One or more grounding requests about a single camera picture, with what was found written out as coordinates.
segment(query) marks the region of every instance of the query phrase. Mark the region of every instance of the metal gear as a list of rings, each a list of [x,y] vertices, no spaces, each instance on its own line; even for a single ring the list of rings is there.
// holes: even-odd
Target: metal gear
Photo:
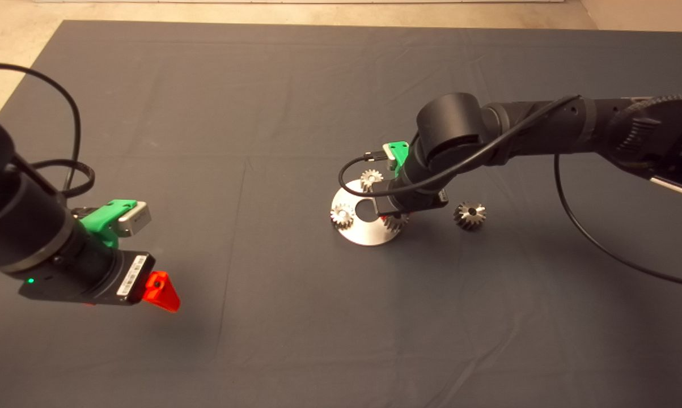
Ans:
[[[409,216],[407,214],[401,214],[398,216],[385,216],[384,225],[391,231],[397,232],[401,230],[404,225],[409,223]]]
[[[337,204],[331,209],[331,222],[340,230],[351,227],[353,217],[353,209],[346,204]]]
[[[477,230],[486,220],[486,208],[482,204],[462,202],[454,211],[454,221],[463,230]]]
[[[371,186],[384,179],[384,175],[378,170],[369,169],[361,173],[361,188],[364,193],[371,191]]]

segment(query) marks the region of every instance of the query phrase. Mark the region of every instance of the gear assembly fixture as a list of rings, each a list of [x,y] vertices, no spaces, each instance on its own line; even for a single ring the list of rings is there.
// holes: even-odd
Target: gear assembly fixture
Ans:
[[[486,208],[482,204],[462,202],[454,211],[454,221],[466,231],[479,229],[486,220]]]
[[[362,191],[362,184],[359,179],[349,181],[346,183],[346,186],[353,191]],[[393,238],[401,232],[403,225],[406,224],[406,217],[408,216],[404,214],[398,219],[393,216],[383,218],[377,217],[376,219],[367,222],[366,220],[359,218],[358,211],[356,211],[356,206],[362,201],[370,200],[348,193],[344,189],[338,190],[338,193],[333,197],[333,202],[331,202],[331,220],[333,220],[333,224],[336,225],[338,232],[352,243],[364,246],[381,245],[393,240]],[[350,215],[351,217],[352,221],[348,227],[339,228],[338,221],[334,219],[334,214],[337,218],[341,217],[341,211],[345,211],[345,214]]]

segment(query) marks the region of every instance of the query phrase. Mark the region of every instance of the table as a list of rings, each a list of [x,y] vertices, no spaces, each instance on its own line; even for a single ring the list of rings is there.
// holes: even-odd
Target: table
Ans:
[[[552,158],[449,185],[488,207],[478,233],[451,206],[377,248],[328,221],[339,166],[436,96],[682,93],[682,33],[66,21],[34,68],[83,114],[98,180],[69,204],[147,201],[121,245],[183,306],[35,302],[0,274],[0,406],[682,407],[682,287],[589,245]],[[70,121],[33,78],[0,114],[29,160],[67,157]],[[595,155],[562,172],[597,237],[682,276],[682,195]]]

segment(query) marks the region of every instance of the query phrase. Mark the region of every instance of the concrete floor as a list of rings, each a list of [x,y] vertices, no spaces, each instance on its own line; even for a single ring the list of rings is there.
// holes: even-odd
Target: concrete floor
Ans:
[[[30,66],[62,20],[270,23],[331,26],[595,29],[579,0],[447,5],[188,5],[0,0],[0,62]],[[0,72],[0,109],[21,80]]]

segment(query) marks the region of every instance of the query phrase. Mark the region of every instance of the black cable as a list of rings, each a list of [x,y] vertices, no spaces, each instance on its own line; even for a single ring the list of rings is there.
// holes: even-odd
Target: black cable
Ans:
[[[34,168],[35,170],[45,167],[53,167],[56,165],[68,167],[73,170],[78,170],[84,173],[84,175],[88,178],[88,181],[86,181],[84,184],[76,186],[75,188],[64,189],[64,191],[61,191],[60,193],[63,194],[64,197],[72,198],[76,196],[81,196],[81,194],[86,193],[94,186],[94,182],[96,181],[96,173],[94,173],[94,169],[90,168],[88,165],[85,165],[84,163],[81,163],[79,161],[73,161],[69,159],[53,159],[43,160],[37,163],[31,163],[31,167]]]
[[[484,154],[486,154],[490,150],[496,148],[498,145],[502,144],[503,142],[506,142],[508,139],[515,136],[515,134],[524,130],[526,127],[532,126],[533,124],[537,123],[540,119],[544,118],[546,116],[546,114],[550,113],[551,111],[555,111],[555,109],[560,108],[564,104],[569,103],[569,101],[576,100],[578,98],[580,98],[579,95],[571,95],[571,96],[564,96],[564,97],[562,97],[556,101],[551,101],[551,103],[547,104],[542,109],[533,112],[530,116],[528,116],[525,119],[522,119],[522,121],[517,123],[515,126],[510,127],[506,132],[501,134],[501,136],[497,137],[497,139],[489,142],[488,145],[477,150],[475,152],[475,154],[469,156],[468,158],[461,161],[460,163],[457,163],[457,164],[447,168],[446,170],[444,170],[440,173],[434,174],[433,176],[427,178],[426,180],[422,180],[422,181],[419,181],[417,183],[409,184],[408,186],[403,186],[402,188],[389,189],[386,191],[369,192],[369,193],[361,193],[358,191],[354,191],[354,190],[348,188],[348,186],[346,186],[346,183],[344,182],[343,176],[344,176],[344,173],[346,172],[346,170],[348,170],[349,167],[354,165],[354,163],[359,163],[361,161],[367,160],[366,156],[362,156],[359,158],[354,158],[353,160],[351,160],[348,163],[346,163],[345,165],[343,165],[343,167],[341,167],[341,170],[338,173],[338,183],[341,184],[341,188],[343,188],[345,191],[353,194],[354,196],[359,196],[359,197],[385,197],[385,196],[392,196],[393,194],[407,193],[407,192],[414,191],[416,189],[424,188],[424,186],[428,186],[429,184],[433,184],[437,181],[445,179],[448,176],[453,176],[453,175],[459,173],[463,168],[468,166],[470,163],[475,161],[477,158],[483,156]]]
[[[21,67],[21,65],[4,64],[0,62],[0,70],[12,70],[39,78],[45,81],[49,85],[53,86],[65,99],[68,101],[69,106],[71,106],[71,114],[74,116],[74,147],[71,149],[71,161],[78,162],[79,160],[79,150],[81,149],[81,117],[79,116],[79,107],[76,105],[76,101],[71,97],[71,94],[63,88],[58,82],[51,79],[47,75],[38,72],[37,70],[32,70],[31,68]],[[71,182],[74,180],[74,171],[76,168],[69,166],[69,172],[66,174],[66,180],[63,182],[63,189],[70,190]]]
[[[652,269],[648,269],[644,266],[638,265],[637,263],[633,263],[632,261],[628,261],[628,259],[622,258],[621,256],[616,255],[615,253],[612,253],[608,248],[603,246],[602,243],[598,242],[595,240],[595,238],[590,235],[587,230],[582,227],[580,222],[577,220],[575,215],[572,212],[572,209],[570,209],[570,206],[568,205],[567,199],[565,198],[565,193],[563,192],[563,184],[560,179],[560,155],[555,155],[554,161],[553,161],[553,167],[555,169],[555,186],[558,189],[558,196],[560,197],[560,202],[563,205],[563,209],[565,209],[565,214],[567,214],[568,218],[572,221],[572,224],[575,225],[575,228],[580,231],[581,234],[584,235],[585,238],[587,238],[588,241],[592,242],[593,245],[595,245],[599,250],[602,250],[604,253],[607,253],[610,255],[611,258],[615,259],[616,261],[620,262],[621,264],[624,264],[626,266],[629,266],[636,271],[640,271],[644,274],[650,275],[652,277],[657,277],[659,279],[662,279],[663,281],[668,281],[668,282],[673,282],[673,283],[678,283],[682,284],[682,278],[680,277],[673,277],[667,274],[660,273],[658,271],[654,271]]]

